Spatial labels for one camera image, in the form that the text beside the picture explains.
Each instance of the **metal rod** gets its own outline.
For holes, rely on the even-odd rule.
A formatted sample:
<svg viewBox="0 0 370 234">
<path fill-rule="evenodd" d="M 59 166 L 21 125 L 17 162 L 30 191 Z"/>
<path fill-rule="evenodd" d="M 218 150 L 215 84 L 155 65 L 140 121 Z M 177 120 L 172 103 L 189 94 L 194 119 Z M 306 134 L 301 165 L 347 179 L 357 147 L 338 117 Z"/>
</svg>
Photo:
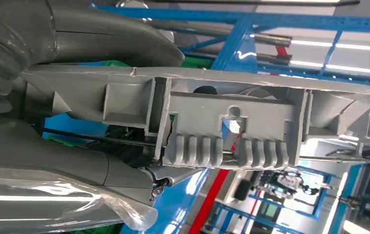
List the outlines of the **metal rod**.
<svg viewBox="0 0 370 234">
<path fill-rule="evenodd" d="M 370 159 L 364 159 L 364 158 L 300 156 L 299 159 L 300 160 L 309 160 L 309 161 L 321 161 L 321 162 L 360 162 L 360 163 L 370 163 Z"/>
<path fill-rule="evenodd" d="M 97 141 L 108 141 L 117 144 L 124 144 L 124 145 L 136 145 L 136 146 L 147 146 L 147 147 L 156 147 L 156 143 L 149 142 L 149 141 L 139 141 L 139 140 L 128 140 L 128 139 L 119 139 L 119 138 L 110 138 L 110 137 L 102 137 L 102 136 L 92 136 L 87 134 L 80 134 L 80 133 L 70 133 L 55 129 L 49 128 L 37 128 L 37 130 L 46 132 L 46 133 L 53 133 L 68 137 L 78 137 L 88 140 L 97 140 Z M 231 150 L 223 150 L 223 154 L 227 156 L 233 156 L 234 152 Z M 336 162 L 363 162 L 363 163 L 370 163 L 370 159 L 359 159 L 359 158 L 340 158 L 340 157 L 313 157 L 313 156 L 300 156 L 302 160 L 310 160 L 310 161 L 336 161 Z"/>
<path fill-rule="evenodd" d="M 68 137 L 71 136 L 71 137 L 78 137 L 78 138 L 83 138 L 83 139 L 88 139 L 88 140 L 108 141 L 108 142 L 124 144 L 124 145 L 150 146 L 150 147 L 156 146 L 156 143 L 149 142 L 149 141 L 118 139 L 118 138 L 110 138 L 110 137 L 104 137 L 104 136 L 103 137 L 102 136 L 92 136 L 92 135 L 87 135 L 87 134 L 64 132 L 64 131 L 59 131 L 59 130 L 49 129 L 49 128 L 37 128 L 37 130 L 40 130 L 46 133 L 53 133 L 53 134 L 68 136 Z"/>
<path fill-rule="evenodd" d="M 193 51 L 193 50 L 196 50 L 196 49 L 199 49 L 199 48 L 203 48 L 203 47 L 206 47 L 206 46 L 210 46 L 210 45 L 214 45 L 214 44 L 217 44 L 217 43 L 220 43 L 220 42 L 224 42 L 226 39 L 227 39 L 226 36 L 217 37 L 217 38 L 214 38 L 214 39 L 211 39 L 211 40 L 196 43 L 194 45 L 184 46 L 184 47 L 181 47 L 180 49 L 181 49 L 182 52 Z"/>
<path fill-rule="evenodd" d="M 209 37 L 220 37 L 220 36 L 228 36 L 231 33 L 231 28 L 223 28 L 223 27 L 215 27 L 215 26 L 201 26 L 199 24 L 194 23 L 183 23 L 183 22 L 165 22 L 165 21 L 151 21 L 149 23 L 155 28 L 164 29 L 169 31 L 176 31 L 179 33 L 186 33 L 186 34 L 196 34 L 196 35 L 203 35 Z M 267 45 L 277 45 L 277 46 L 284 46 L 289 47 L 291 43 L 292 37 L 288 36 L 281 36 L 275 34 L 264 34 L 264 33 L 255 33 L 255 42 L 260 44 L 267 44 Z"/>
<path fill-rule="evenodd" d="M 169 3 L 238 4 L 238 5 L 279 5 L 279 6 L 345 6 L 359 4 L 359 0 L 318 2 L 318 1 L 262 1 L 262 0 L 152 0 Z"/>
<path fill-rule="evenodd" d="M 322 68 L 320 70 L 319 77 L 322 77 L 323 74 L 325 73 L 326 66 L 329 63 L 331 57 L 333 56 L 334 49 L 336 48 L 336 44 L 339 42 L 341 36 L 342 36 L 342 31 L 337 31 L 336 36 L 333 39 L 333 43 L 332 43 L 332 45 L 331 45 L 328 53 L 326 54 L 326 58 L 325 58 L 325 60 L 323 62 L 323 66 L 322 66 Z"/>
<path fill-rule="evenodd" d="M 201 49 L 196 49 L 193 52 L 188 52 L 185 51 L 185 55 L 188 56 L 195 56 L 195 57 L 202 57 L 203 55 L 209 55 L 217 56 L 219 53 L 220 49 L 215 49 L 215 48 L 201 48 Z M 262 54 L 262 53 L 257 53 L 257 60 L 260 62 L 269 62 L 273 64 L 279 64 L 279 65 L 289 65 L 290 60 L 291 60 L 291 55 L 287 56 L 275 56 L 275 55 L 267 55 L 267 54 Z"/>
</svg>

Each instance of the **gray plastic part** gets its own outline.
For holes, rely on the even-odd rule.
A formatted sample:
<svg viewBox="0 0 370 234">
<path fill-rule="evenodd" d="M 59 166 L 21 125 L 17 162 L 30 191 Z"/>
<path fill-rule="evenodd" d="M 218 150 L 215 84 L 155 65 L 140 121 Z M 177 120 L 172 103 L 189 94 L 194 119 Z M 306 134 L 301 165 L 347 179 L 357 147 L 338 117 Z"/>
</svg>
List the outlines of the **gray plastic part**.
<svg viewBox="0 0 370 234">
<path fill-rule="evenodd" d="M 162 157 L 169 166 L 277 169 L 296 165 L 307 139 L 350 132 L 359 137 L 356 157 L 370 146 L 370 86 L 360 84 L 187 68 L 64 65 L 35 66 L 21 77 L 34 86 L 27 88 L 26 102 L 46 107 L 31 114 L 68 112 L 144 128 L 156 144 L 154 159 Z M 218 95 L 192 93 L 207 85 Z M 115 118 L 107 121 L 110 113 Z M 242 125 L 233 155 L 223 154 L 224 119 Z"/>
</svg>

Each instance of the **blue steel frame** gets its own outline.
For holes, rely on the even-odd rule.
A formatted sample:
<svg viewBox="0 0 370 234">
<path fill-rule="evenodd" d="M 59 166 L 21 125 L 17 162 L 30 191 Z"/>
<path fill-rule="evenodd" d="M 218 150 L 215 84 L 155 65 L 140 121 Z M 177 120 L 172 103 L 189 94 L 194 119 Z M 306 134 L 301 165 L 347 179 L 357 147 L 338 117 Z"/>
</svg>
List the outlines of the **blue steel frame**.
<svg viewBox="0 0 370 234">
<path fill-rule="evenodd" d="M 231 218 L 232 218 L 232 216 L 234 214 L 236 214 L 238 216 L 246 217 L 247 220 L 255 220 L 256 222 L 259 222 L 261 224 L 264 224 L 264 225 L 269 226 L 269 227 L 272 227 L 272 228 L 278 228 L 279 230 L 283 231 L 284 233 L 304 234 L 304 233 L 299 232 L 299 231 L 296 231 L 294 229 L 291 229 L 291 228 L 288 228 L 288 227 L 285 227 L 285 226 L 278 225 L 278 224 L 276 224 L 276 223 L 274 223 L 274 222 L 272 222 L 270 220 L 267 220 L 267 219 L 264 219 L 264 218 L 260 218 L 260 217 L 256 217 L 255 215 L 250 215 L 248 213 L 242 212 L 240 210 L 237 210 L 235 208 L 232 208 L 230 206 L 227 206 L 227 205 L 224 205 L 224 204 L 221 204 L 221 203 L 218 203 L 218 202 L 216 202 L 214 204 L 214 208 L 218 208 L 219 211 L 218 211 L 217 216 L 214 219 L 214 222 L 212 223 L 212 227 L 215 227 L 216 223 L 218 222 L 218 217 L 220 216 L 220 214 L 222 213 L 222 211 L 227 212 L 226 217 L 224 219 L 224 222 L 221 225 L 219 234 L 224 234 L 226 232 L 226 229 L 228 228 L 229 223 L 231 222 Z"/>
<path fill-rule="evenodd" d="M 326 71 L 326 65 L 333 55 L 336 43 L 342 32 L 370 33 L 369 17 L 343 17 L 343 16 L 314 16 L 297 14 L 271 14 L 271 13 L 242 13 L 225 11 L 202 11 L 183 9 L 142 9 L 117 8 L 112 6 L 97 6 L 97 8 L 128 17 L 151 18 L 158 20 L 185 20 L 234 24 L 231 34 L 227 37 L 223 49 L 212 66 L 215 70 L 266 72 L 289 76 L 334 80 L 350 83 L 370 85 L 370 76 L 352 75 L 333 71 Z M 308 69 L 303 67 L 276 65 L 257 62 L 255 54 L 254 33 L 259 33 L 276 27 L 309 28 L 321 30 L 334 30 L 337 34 L 333 40 L 321 69 Z M 184 52 L 195 48 L 211 45 L 223 41 L 223 37 L 201 42 L 183 48 Z"/>
</svg>

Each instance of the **plastic film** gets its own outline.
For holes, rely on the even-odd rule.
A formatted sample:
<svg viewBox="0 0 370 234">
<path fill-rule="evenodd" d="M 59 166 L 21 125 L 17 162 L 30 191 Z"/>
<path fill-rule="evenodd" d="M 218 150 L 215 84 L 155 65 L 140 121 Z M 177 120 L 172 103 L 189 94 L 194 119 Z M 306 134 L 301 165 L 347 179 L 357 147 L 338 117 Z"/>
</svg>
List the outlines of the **plastic film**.
<svg viewBox="0 0 370 234">
<path fill-rule="evenodd" d="M 3 234 L 67 232 L 121 222 L 142 231 L 157 216 L 148 205 L 59 174 L 0 168 Z"/>
</svg>

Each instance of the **metal pipe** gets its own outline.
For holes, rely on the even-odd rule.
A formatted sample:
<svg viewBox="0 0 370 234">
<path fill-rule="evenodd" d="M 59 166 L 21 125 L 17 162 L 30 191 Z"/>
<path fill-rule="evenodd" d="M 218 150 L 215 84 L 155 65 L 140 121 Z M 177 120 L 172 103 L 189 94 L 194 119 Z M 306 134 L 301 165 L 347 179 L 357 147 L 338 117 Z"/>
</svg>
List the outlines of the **metal pipe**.
<svg viewBox="0 0 370 234">
<path fill-rule="evenodd" d="M 139 141 L 139 140 L 129 140 L 129 139 L 119 139 L 119 138 L 111 138 L 111 137 L 102 137 L 102 136 L 92 136 L 87 134 L 80 134 L 80 133 L 70 133 L 55 129 L 49 129 L 49 128 L 36 128 L 38 131 L 46 132 L 46 133 L 53 133 L 68 137 L 78 137 L 88 140 L 97 140 L 97 141 L 108 141 L 112 143 L 117 144 L 124 144 L 124 145 L 136 145 L 136 146 L 147 146 L 147 147 L 156 147 L 156 143 L 150 142 L 150 141 Z M 224 155 L 232 156 L 234 155 L 234 152 L 231 150 L 223 150 Z"/>
<path fill-rule="evenodd" d="M 87 134 L 79 134 L 79 133 L 70 133 L 59 131 L 55 129 L 49 128 L 37 128 L 37 130 L 46 132 L 46 133 L 53 133 L 68 137 L 78 137 L 88 140 L 97 140 L 97 141 L 108 141 L 117 144 L 124 144 L 124 145 L 136 145 L 136 146 L 147 146 L 147 147 L 156 147 L 156 143 L 150 141 L 139 141 L 139 140 L 128 140 L 128 139 L 118 139 L 118 138 L 110 138 L 110 137 L 102 137 L 102 136 L 92 136 Z M 223 154 L 226 156 L 233 156 L 234 152 L 231 150 L 223 150 Z M 309 161 L 323 161 L 323 162 L 360 162 L 360 163 L 370 163 L 370 159 L 364 158 L 341 158 L 341 157 L 314 157 L 314 156 L 300 156 L 301 160 L 309 160 Z"/>
<path fill-rule="evenodd" d="M 195 23 L 184 22 L 166 22 L 166 21 L 151 21 L 149 22 L 155 28 L 169 31 L 176 31 L 179 33 L 197 34 L 209 37 L 228 36 L 231 33 L 231 28 L 202 26 Z M 281 36 L 275 34 L 257 33 L 254 34 L 255 42 L 260 44 L 275 45 L 289 47 L 292 37 Z"/>
<path fill-rule="evenodd" d="M 359 0 L 347 0 L 338 2 L 321 2 L 321 1 L 263 1 L 263 0 L 152 0 L 154 2 L 169 3 L 203 3 L 203 4 L 233 4 L 233 5 L 278 5 L 278 6 L 346 6 L 359 4 Z"/>
<path fill-rule="evenodd" d="M 215 48 L 201 48 L 194 50 L 192 53 L 189 55 L 196 55 L 195 53 L 200 53 L 201 55 L 203 54 L 208 54 L 212 56 L 217 56 L 218 53 L 220 52 L 219 49 Z M 289 65 L 290 60 L 291 60 L 291 55 L 286 55 L 286 56 L 280 56 L 280 55 L 268 55 L 268 54 L 262 54 L 262 53 L 257 53 L 257 60 L 260 62 L 269 62 L 273 64 L 280 64 L 280 65 Z"/>
<path fill-rule="evenodd" d="M 300 160 L 321 161 L 321 162 L 357 162 L 370 163 L 370 159 L 364 158 L 344 158 L 344 157 L 314 157 L 314 156 L 300 156 Z"/>
</svg>

